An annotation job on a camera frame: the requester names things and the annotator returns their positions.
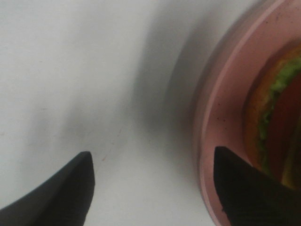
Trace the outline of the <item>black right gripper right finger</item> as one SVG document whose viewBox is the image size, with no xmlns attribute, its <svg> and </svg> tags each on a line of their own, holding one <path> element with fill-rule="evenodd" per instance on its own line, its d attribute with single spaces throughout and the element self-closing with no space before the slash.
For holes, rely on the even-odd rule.
<svg viewBox="0 0 301 226">
<path fill-rule="evenodd" d="M 214 150 L 214 186 L 232 226 L 299 226 L 301 193 L 269 178 L 224 146 Z"/>
</svg>

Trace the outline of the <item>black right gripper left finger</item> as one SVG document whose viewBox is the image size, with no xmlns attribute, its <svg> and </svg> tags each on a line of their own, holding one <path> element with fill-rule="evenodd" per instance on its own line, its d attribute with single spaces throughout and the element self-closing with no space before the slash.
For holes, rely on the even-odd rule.
<svg viewBox="0 0 301 226">
<path fill-rule="evenodd" d="M 31 192 L 0 210 L 2 226 L 82 226 L 95 189 L 93 159 L 80 152 Z"/>
</svg>

